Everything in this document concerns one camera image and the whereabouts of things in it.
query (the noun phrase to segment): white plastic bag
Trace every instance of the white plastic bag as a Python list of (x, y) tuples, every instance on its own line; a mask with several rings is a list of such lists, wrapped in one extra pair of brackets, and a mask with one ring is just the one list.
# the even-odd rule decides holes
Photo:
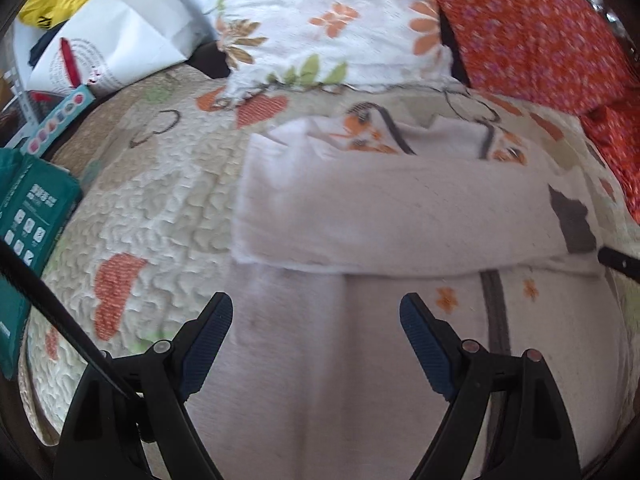
[(89, 0), (49, 43), (28, 88), (71, 93), (60, 38), (70, 44), (81, 82), (104, 96), (187, 60), (205, 35), (180, 0)]

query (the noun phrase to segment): bed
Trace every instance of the bed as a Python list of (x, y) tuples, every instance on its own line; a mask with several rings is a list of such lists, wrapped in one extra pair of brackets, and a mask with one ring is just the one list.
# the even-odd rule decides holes
[[(455, 44), (445, 43), (456, 52)], [(150, 76), (92, 112), (52, 158), (78, 177), (86, 198), (44, 280), (114, 356), (171, 338), (222, 288), (234, 187), (249, 135), (304, 115), (339, 115), (364, 100), (349, 89), (329, 94), (281, 88), (226, 109), (216, 100), (224, 86), (224, 80), (185, 64)], [(640, 254), (640, 228), (623, 189), (576, 117), (453, 83), (445, 89), (393, 89), (366, 100), (423, 125), (434, 115), (469, 120), (495, 113), (502, 126), (542, 147), (560, 167), (580, 166), (604, 242)], [(633, 417), (640, 375), (639, 290), (620, 276), (611, 279), (632, 353), (617, 435)], [(78, 355), (34, 312), (18, 381), (29, 424), (48, 446), (57, 442), (82, 370)]]

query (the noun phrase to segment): black rod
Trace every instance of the black rod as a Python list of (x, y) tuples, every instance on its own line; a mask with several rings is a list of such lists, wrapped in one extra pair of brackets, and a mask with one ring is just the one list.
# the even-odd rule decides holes
[(22, 294), (60, 332), (71, 346), (119, 393), (139, 404), (135, 390), (111, 366), (55, 294), (25, 263), (0, 241), (0, 275)]

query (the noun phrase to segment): mattress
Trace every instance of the mattress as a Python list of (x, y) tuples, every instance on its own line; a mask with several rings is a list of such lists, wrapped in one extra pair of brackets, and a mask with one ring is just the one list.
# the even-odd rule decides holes
[[(222, 290), (234, 188), (249, 134), (300, 116), (344, 114), (363, 98), (409, 124), (427, 126), (436, 115), (497, 120), (539, 144), (562, 168), (582, 167), (605, 243), (640, 254), (640, 228), (626, 211), (622, 190), (573, 116), (462, 87), (376, 95), (278, 90), (221, 110), (214, 101), (223, 85), (186, 65), (158, 73), (99, 107), (56, 154), (57, 163), (81, 179), (86, 195), (43, 278), (113, 356), (171, 338)], [(611, 285), (633, 354), (623, 428), (638, 380), (640, 307), (634, 304), (638, 288), (629, 280), (612, 276)], [(31, 314), (23, 352), (25, 409), (36, 434), (53, 444), (84, 363), (38, 312)]]

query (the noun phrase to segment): red floral fabric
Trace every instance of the red floral fabric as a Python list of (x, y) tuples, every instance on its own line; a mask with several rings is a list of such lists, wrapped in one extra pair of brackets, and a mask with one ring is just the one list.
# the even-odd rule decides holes
[(640, 222), (640, 94), (585, 0), (438, 0), (471, 86), (581, 116)]

